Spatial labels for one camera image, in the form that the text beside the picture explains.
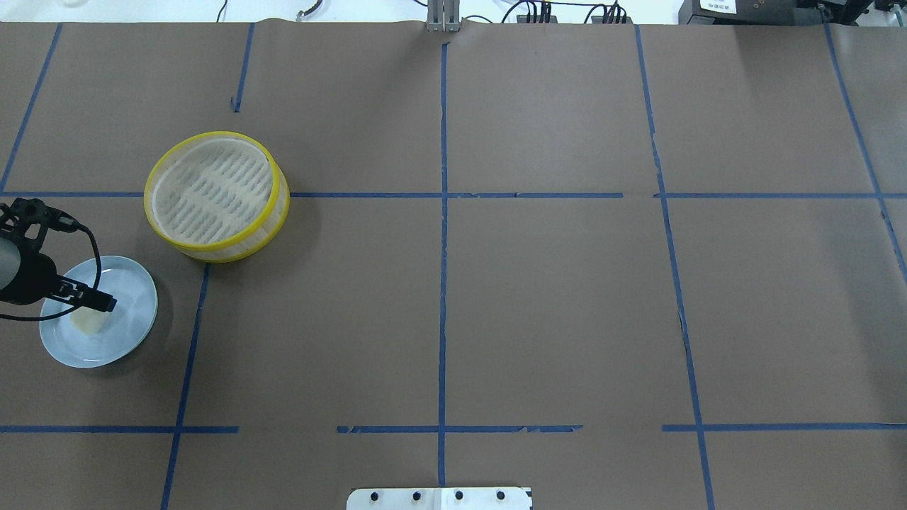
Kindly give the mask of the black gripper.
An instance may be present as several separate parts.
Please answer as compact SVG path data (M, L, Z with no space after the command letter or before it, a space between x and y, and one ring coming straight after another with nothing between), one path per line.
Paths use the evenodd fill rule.
M102 313L113 312L117 300L108 293L75 280L60 280L55 262L43 253L19 251L19 265L4 285L4 302L31 305L55 294L57 302Z

